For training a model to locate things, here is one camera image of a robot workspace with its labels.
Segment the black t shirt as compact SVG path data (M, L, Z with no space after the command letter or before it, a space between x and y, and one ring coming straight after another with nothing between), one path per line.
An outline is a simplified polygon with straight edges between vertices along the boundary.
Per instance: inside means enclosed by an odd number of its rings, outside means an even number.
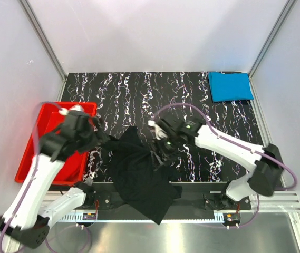
M182 187L169 182L177 172L166 166L155 171L154 157L142 144L136 126L129 126L118 139L110 137L102 148L112 152L107 169L121 199L161 224L174 200L181 198Z

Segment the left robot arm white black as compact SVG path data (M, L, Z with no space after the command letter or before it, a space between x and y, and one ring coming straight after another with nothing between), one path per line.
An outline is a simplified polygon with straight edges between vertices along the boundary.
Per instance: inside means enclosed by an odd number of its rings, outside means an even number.
M35 249L45 241L49 230L70 211L78 207L88 209L96 203L93 187L77 182L51 204L42 207L54 178L69 157L109 141L101 123L96 116L68 110L64 121L56 128L41 137L34 133L36 154L15 200L0 216L0 240L9 236L23 246Z

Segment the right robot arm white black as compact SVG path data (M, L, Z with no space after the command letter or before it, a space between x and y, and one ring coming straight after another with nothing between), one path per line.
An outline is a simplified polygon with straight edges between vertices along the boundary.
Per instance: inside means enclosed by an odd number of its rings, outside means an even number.
M271 197L284 171L277 146L251 144L195 119L184 121L168 116L158 121L149 120L155 139L154 151L161 161L169 161L184 145L213 151L229 158L246 169L246 174L227 182L226 187L214 199L227 209L232 209L245 197L259 194Z

